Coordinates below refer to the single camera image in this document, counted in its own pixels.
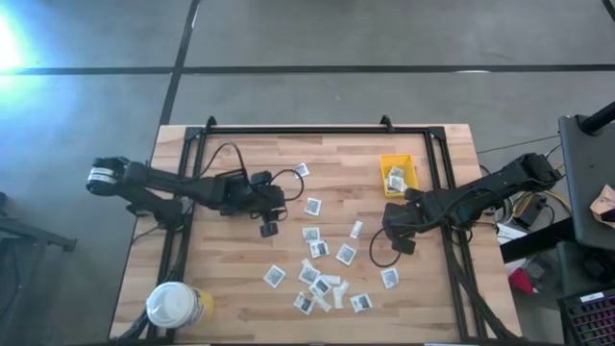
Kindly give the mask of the black plastic basket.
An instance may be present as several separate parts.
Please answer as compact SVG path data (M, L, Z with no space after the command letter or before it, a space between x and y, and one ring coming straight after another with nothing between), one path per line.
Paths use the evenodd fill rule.
M216 178L221 179L225 183L227 189L241 188L250 184L245 168L238 168L217 174Z

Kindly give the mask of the yellow plastic basket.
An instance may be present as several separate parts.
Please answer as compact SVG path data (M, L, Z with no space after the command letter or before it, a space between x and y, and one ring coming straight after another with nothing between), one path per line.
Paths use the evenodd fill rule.
M380 156L381 180L384 195L388 198L403 197L404 192L390 193L387 191L386 179L392 166L399 166L405 171L405 182L407 188L418 188L418 178L414 167L413 158L410 154L390 154Z

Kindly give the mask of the black side table leg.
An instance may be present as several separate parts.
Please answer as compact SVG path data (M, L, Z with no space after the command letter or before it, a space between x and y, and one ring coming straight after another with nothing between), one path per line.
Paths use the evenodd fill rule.
M500 246L504 263L553 249L559 242L575 242L574 222L568 217L541 230L514 238Z

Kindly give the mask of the red object on floor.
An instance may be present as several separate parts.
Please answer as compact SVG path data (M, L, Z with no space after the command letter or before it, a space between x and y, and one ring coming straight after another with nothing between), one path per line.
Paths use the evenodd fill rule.
M528 272L523 267L514 269L508 275L510 286L531 296L536 292Z

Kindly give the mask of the yellow canister with white lid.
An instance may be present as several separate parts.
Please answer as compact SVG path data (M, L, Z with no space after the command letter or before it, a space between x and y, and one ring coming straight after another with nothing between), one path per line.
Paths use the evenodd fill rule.
M202 289L181 282L167 282L151 292L145 311L156 327L178 329L211 318L214 302Z

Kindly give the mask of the dark grey side table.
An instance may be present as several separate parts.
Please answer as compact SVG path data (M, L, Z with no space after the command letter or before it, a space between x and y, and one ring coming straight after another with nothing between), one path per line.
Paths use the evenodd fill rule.
M576 240L615 251L615 229L597 220L590 209L606 185L615 187L615 123L588 135L576 117L562 116L558 130Z

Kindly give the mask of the brown paper bag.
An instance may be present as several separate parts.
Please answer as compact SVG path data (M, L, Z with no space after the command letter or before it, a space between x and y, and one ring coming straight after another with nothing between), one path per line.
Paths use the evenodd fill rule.
M590 210L598 222L615 229L615 188L605 185Z

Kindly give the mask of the black pole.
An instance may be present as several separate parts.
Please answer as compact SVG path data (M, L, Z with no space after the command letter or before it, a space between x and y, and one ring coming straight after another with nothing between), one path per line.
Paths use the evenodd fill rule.
M615 120L615 101L611 102L596 113L586 116L578 115L577 121L580 130L587 135L593 136L601 128Z

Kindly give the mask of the backlit black keyboard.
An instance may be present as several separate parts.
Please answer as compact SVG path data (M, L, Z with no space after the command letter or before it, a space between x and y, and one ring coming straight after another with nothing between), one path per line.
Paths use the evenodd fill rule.
M615 346L615 285L557 300L566 344Z

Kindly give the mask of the black floor stand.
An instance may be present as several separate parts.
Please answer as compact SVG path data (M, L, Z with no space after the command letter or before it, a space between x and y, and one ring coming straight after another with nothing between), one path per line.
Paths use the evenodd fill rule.
M0 233L44 241L46 244L57 245L64 251L73 251L75 249L76 238L57 235L9 216L6 212L7 201L7 195L0 191Z

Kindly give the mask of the black metal table frame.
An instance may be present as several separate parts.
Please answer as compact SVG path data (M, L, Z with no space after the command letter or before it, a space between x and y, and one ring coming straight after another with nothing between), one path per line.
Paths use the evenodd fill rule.
M410 154L419 186L454 179L458 185L480 177L470 128L465 124L398 126L236 126L208 128L197 138L187 126L164 126L152 163L171 172L195 171L201 157L211 173L245 165L270 170L291 196L288 216L279 232L259 235L259 222L246 216L223 217L198 208L188 245L184 281L209 293L215 302L211 318L180 329L178 343L410 343L446 342L459 338L441 233L419 235L416 251L398 257L380 233L385 196L380 156ZM304 162L309 174L296 178ZM307 198L322 201L318 216L304 213ZM350 238L356 221L358 239ZM357 250L350 266L334 255L316 267L350 285L349 295L367 293L373 307L355 313L350 305L304 315L293 302L305 285L298 279L309 255L302 229L317 227L332 253L344 244ZM277 288L263 276L272 265L286 275ZM399 284L386 289L381 271L396 268Z

